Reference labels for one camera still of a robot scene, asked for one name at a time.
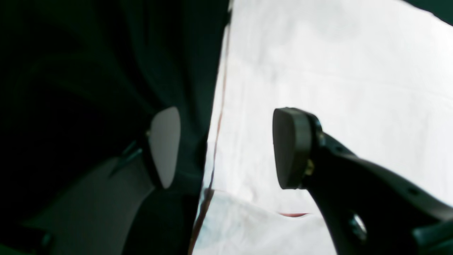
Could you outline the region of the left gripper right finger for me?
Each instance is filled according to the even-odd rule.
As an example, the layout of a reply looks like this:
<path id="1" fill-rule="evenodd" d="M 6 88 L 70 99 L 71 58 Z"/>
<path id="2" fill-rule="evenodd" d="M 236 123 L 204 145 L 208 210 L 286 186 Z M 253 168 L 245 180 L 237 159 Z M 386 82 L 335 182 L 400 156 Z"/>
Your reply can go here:
<path id="1" fill-rule="evenodd" d="M 307 190 L 338 255 L 451 255 L 453 210 L 427 192 L 359 158 L 297 108 L 273 112 L 282 189 Z"/>

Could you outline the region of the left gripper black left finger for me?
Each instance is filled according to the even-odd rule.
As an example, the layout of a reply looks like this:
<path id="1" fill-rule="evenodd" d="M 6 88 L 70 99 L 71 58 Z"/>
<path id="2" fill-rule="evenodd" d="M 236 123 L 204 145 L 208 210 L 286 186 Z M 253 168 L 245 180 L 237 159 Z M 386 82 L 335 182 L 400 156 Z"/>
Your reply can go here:
<path id="1" fill-rule="evenodd" d="M 28 222 L 38 230 L 30 255 L 120 255 L 146 197 L 171 186 L 181 118 L 175 106 L 158 112 L 145 133 L 72 185 Z"/>

